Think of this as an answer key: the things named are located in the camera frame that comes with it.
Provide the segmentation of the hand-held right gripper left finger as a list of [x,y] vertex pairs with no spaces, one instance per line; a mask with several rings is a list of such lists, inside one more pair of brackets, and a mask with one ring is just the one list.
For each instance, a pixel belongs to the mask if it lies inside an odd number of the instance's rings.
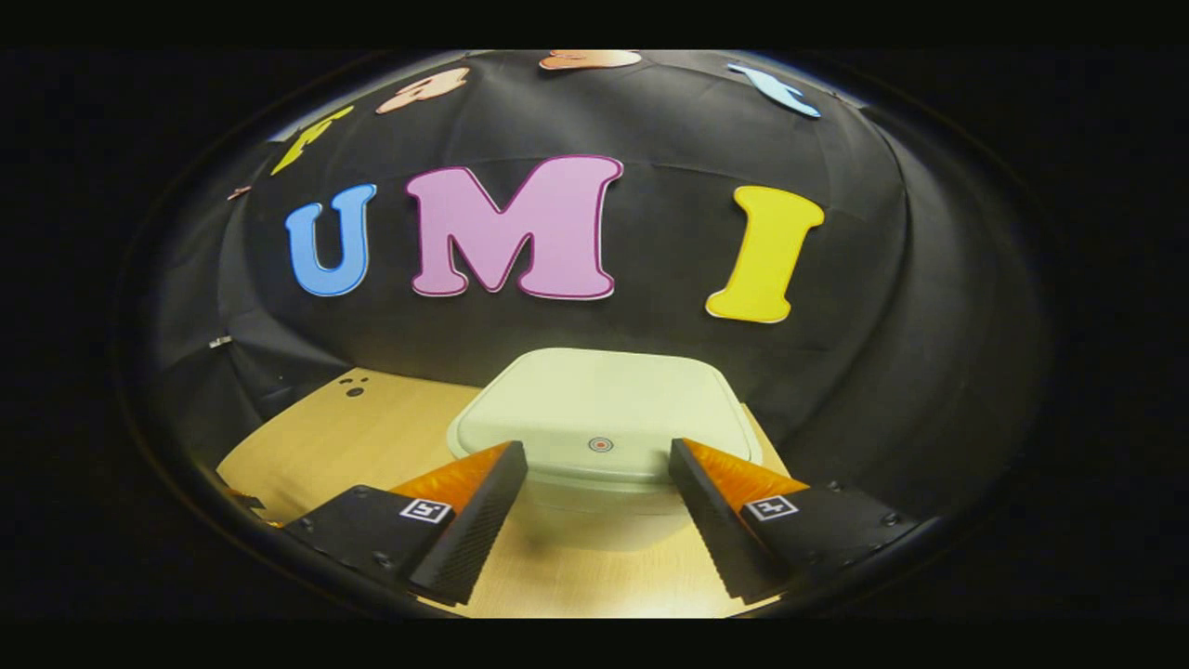
[[391,490],[356,484],[283,532],[403,597],[466,605],[528,471],[505,441]]

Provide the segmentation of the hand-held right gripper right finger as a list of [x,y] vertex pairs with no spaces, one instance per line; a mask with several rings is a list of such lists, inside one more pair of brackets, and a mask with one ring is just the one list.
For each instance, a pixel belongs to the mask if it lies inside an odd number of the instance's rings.
[[845,484],[797,481],[692,438],[668,474],[732,598],[755,604],[843,581],[921,522]]

